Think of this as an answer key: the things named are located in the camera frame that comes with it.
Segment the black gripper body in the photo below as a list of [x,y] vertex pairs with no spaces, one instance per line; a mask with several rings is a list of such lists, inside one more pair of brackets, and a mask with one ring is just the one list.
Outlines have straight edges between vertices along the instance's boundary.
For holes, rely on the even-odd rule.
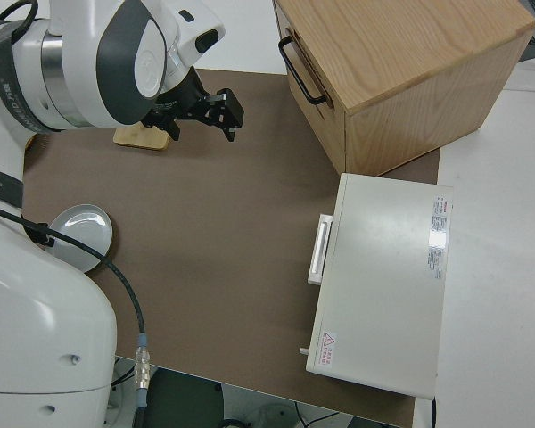
[[218,100],[217,95],[204,89],[198,74],[187,74],[177,86],[156,98],[154,106],[143,118],[143,125],[167,132],[170,119],[186,119],[217,128]]

